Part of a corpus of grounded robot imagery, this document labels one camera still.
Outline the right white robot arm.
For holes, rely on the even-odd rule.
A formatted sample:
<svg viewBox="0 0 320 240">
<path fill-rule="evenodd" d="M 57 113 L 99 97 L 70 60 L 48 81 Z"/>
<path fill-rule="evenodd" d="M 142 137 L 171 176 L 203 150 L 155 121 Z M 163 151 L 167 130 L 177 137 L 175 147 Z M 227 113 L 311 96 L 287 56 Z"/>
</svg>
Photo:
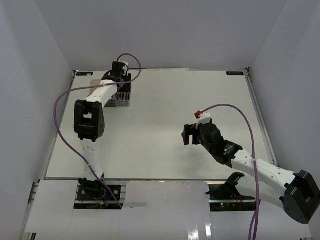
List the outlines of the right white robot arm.
<svg viewBox="0 0 320 240">
<path fill-rule="evenodd" d="M 211 122 L 186 124 L 181 136 L 184 145 L 201 145 L 219 164 L 235 170 L 221 190 L 229 198 L 258 197 L 304 225 L 319 208 L 320 189 L 309 172 L 293 172 L 254 159 L 242 146 L 224 139 Z"/>
</svg>

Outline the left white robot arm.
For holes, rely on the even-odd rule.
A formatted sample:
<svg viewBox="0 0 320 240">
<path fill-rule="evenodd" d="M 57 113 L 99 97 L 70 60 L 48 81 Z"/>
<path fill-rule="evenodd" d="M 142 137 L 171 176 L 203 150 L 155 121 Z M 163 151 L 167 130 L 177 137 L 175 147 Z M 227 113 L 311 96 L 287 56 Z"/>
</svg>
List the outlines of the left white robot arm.
<svg viewBox="0 0 320 240">
<path fill-rule="evenodd" d="M 74 131 L 80 139 L 84 163 L 84 179 L 94 182 L 104 177 L 100 157 L 101 140 L 105 132 L 105 107 L 131 105 L 132 75 L 129 63 L 114 61 L 101 80 L 92 80 L 90 95 L 74 104 Z"/>
</svg>

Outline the purple pen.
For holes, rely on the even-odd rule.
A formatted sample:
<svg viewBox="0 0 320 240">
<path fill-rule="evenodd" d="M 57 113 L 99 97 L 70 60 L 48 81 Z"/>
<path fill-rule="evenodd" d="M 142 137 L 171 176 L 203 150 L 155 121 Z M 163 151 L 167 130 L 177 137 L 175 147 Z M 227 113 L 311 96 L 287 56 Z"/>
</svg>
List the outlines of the purple pen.
<svg viewBox="0 0 320 240">
<path fill-rule="evenodd" d="M 131 101 L 131 92 L 128 92 L 127 94 L 127 100 L 130 102 Z"/>
</svg>

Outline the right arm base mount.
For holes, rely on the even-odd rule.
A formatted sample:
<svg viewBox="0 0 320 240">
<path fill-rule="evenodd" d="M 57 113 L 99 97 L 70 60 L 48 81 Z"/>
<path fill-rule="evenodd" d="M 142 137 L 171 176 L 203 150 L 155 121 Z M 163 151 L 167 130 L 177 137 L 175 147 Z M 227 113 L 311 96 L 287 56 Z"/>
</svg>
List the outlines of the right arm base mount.
<svg viewBox="0 0 320 240">
<path fill-rule="evenodd" d="M 205 193 L 209 197 L 211 212 L 250 212 L 256 210 L 256 200 L 251 196 L 244 196 L 236 189 L 244 174 L 234 172 L 226 181 L 209 182 Z"/>
</svg>

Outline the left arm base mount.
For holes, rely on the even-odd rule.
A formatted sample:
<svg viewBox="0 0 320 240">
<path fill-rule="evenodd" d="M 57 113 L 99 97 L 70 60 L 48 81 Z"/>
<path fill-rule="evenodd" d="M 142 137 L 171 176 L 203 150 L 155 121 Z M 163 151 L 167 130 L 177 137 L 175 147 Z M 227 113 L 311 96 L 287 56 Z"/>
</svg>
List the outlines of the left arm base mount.
<svg viewBox="0 0 320 240">
<path fill-rule="evenodd" d="M 75 210 L 121 210 L 122 186 L 109 184 L 108 190 L 98 180 L 79 178 L 73 208 Z"/>
</svg>

